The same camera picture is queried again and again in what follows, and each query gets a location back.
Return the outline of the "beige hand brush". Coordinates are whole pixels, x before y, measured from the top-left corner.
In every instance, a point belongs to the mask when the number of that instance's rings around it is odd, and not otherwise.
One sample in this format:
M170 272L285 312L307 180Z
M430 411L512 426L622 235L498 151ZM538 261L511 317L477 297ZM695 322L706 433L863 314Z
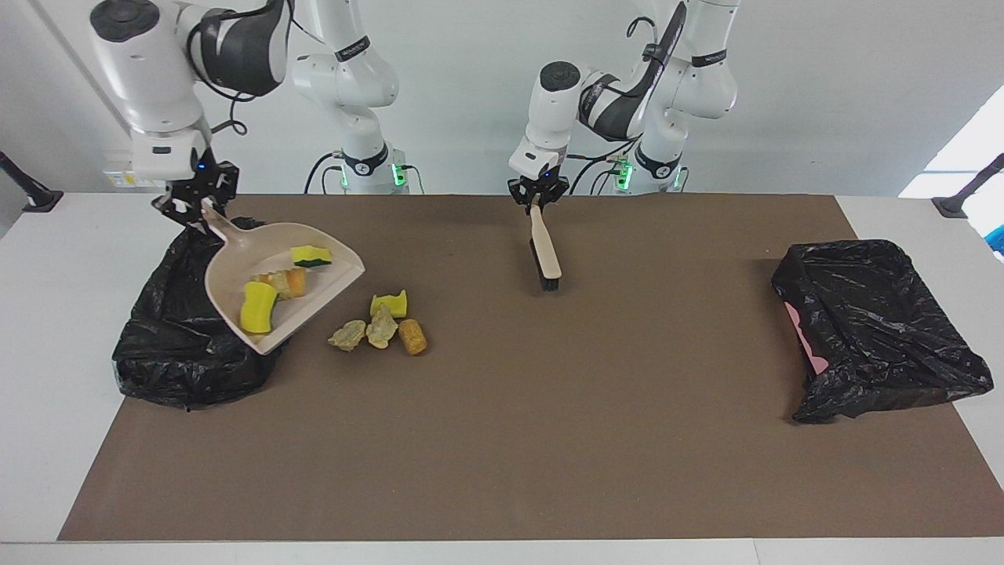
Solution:
M560 267L557 258L555 244L553 244L543 221L539 199L532 201L529 208L529 218L531 222L530 243L534 260L537 262L541 289L544 292L556 292L559 289L560 279L562 279L562 267Z

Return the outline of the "beige plastic dustpan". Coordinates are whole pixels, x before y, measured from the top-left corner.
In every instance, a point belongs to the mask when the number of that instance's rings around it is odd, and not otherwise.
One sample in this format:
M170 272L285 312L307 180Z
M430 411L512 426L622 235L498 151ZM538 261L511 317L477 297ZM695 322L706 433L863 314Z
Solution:
M354 250L317 228L278 222L241 229L216 211L211 198L204 198L201 208L208 229L223 241L206 268L207 296L227 325L259 355L271 354L366 270ZM239 314L245 283L258 273L292 267L291 249L295 246L326 248L331 253L331 264L308 273L304 297L283 301L273 308L269 332L244 332Z

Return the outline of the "beige layered sponge chunk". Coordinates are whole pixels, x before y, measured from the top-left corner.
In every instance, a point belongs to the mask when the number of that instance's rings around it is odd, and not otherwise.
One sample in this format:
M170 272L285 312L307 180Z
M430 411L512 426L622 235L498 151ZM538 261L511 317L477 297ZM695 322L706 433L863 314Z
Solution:
M272 286L278 293L280 301L299 299L306 294L306 268L302 267L258 273L258 275L252 275L249 280Z

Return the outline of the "thick yellow sponge piece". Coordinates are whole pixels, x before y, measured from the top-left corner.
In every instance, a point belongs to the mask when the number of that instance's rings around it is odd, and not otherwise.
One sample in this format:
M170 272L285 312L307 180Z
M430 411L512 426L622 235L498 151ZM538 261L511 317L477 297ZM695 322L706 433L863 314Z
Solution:
M272 332L272 312L279 293L272 285L258 280L250 280L243 287L244 300L241 305L238 326L250 335L266 335Z

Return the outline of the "brown cork-like lump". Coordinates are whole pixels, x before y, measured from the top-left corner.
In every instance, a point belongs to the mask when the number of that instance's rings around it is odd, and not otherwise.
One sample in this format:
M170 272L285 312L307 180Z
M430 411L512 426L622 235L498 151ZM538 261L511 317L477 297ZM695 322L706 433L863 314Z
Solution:
M422 326L416 319L402 319L398 325L398 335L409 356L420 356L429 347Z

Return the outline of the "pale foam scrap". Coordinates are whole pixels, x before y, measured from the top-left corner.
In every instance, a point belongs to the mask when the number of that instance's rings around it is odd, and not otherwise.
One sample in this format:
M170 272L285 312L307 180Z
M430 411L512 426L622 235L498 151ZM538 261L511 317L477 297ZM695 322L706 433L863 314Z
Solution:
M397 332L397 319L386 304L381 304L373 314L372 321L366 326L367 342L376 349L387 349Z
M352 319L336 330L327 339L327 343L338 350L352 352L361 344L363 338L366 336L366 329L367 322L363 321L363 319Z

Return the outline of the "black bag lined trash bin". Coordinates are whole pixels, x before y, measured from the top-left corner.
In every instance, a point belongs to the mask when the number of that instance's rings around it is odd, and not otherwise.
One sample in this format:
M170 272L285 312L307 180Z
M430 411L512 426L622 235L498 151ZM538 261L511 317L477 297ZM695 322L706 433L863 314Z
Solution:
M287 344L262 356L214 308L205 272L222 245L215 235L184 228L166 248L112 351L123 395L191 410L234 402L265 386Z

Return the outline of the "pink plastic bin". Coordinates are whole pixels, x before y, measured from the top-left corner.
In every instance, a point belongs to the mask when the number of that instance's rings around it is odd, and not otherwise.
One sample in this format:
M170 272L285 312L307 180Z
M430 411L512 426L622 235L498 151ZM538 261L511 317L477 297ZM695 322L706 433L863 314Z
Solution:
M794 308L793 305L787 301L783 304L786 311L788 311L788 317L791 319L792 325L796 330L801 350L806 357L806 361L808 363L808 375L810 377L814 377L821 374L829 368L829 362L825 358L817 356L817 354L814 353L813 347L811 347L810 343L808 343L806 334L804 334L803 329L801 328L801 318L796 308Z

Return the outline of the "right black lined bin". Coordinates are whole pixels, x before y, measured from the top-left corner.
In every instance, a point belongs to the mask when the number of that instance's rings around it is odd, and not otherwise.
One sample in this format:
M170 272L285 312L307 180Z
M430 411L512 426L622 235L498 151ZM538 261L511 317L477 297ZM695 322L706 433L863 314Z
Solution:
M771 278L817 356L793 413L801 425L989 393L989 365L950 321L911 258L885 239L794 244Z

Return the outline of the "black clamp stand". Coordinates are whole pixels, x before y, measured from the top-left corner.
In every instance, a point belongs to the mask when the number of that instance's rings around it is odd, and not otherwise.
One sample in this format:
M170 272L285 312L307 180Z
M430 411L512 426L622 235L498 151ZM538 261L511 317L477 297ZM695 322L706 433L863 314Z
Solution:
M986 184L993 176L1004 170L1004 151L994 157L985 168L980 170L969 182L954 195L949 197L932 197L931 203L939 214L946 218L967 219L968 215L963 210L965 201L975 195L977 191Z
M49 189L32 175L25 173L11 160L4 151L0 151L0 169L26 195L27 204L22 211L26 213L46 213L60 202L64 191Z

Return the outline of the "brown table mat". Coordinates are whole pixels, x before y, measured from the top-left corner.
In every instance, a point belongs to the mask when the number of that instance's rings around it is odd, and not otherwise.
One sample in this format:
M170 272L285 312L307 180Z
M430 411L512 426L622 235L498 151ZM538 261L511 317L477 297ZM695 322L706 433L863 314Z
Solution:
M507 197L228 211L320 228L366 272L263 391L123 401L62 540L1004 535L1004 491L953 406L791 421L806 366L770 278L794 243L853 237L835 198L564 198L545 213L556 293ZM420 356L398 332L327 343L401 290Z

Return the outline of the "white wall outlet box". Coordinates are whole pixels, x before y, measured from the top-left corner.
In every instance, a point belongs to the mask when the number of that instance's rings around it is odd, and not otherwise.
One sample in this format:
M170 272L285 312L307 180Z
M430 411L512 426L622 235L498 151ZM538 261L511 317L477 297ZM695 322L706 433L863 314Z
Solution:
M115 188L153 191L166 189L164 180L140 175L133 167L133 162L126 159L107 160L103 173Z

